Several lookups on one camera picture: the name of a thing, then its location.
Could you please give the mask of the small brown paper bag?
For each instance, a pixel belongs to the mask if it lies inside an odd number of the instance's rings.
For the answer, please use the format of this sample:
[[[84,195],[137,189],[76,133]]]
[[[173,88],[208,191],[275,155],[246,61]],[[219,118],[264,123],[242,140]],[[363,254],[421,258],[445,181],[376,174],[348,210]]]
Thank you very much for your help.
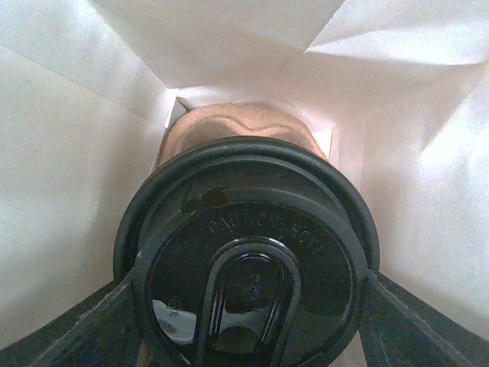
[[[3,1],[1,350],[124,279],[165,132],[220,103],[304,122],[373,272],[488,341],[486,1]]]

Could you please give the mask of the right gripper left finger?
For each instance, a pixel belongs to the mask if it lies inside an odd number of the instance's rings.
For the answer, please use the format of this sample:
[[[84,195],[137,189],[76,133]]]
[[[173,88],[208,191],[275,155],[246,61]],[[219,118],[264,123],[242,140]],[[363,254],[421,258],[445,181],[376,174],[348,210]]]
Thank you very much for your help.
[[[1,365],[135,366],[139,349],[131,274],[127,274],[2,349]]]

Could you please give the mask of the brown pulp cup carrier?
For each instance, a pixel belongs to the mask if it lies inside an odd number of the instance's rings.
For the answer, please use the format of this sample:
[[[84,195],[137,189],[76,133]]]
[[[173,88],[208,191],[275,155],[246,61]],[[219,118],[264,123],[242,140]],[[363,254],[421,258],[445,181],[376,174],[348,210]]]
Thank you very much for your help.
[[[155,167],[198,145],[236,136],[276,138],[326,159],[304,122],[278,111],[245,104],[220,103],[195,108],[165,132]]]

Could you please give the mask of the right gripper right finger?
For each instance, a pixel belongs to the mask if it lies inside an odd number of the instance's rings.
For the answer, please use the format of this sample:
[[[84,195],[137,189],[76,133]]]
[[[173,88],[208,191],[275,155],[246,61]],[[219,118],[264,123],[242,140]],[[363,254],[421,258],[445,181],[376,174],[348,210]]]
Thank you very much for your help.
[[[487,366],[488,341],[370,271],[360,326],[369,366]]]

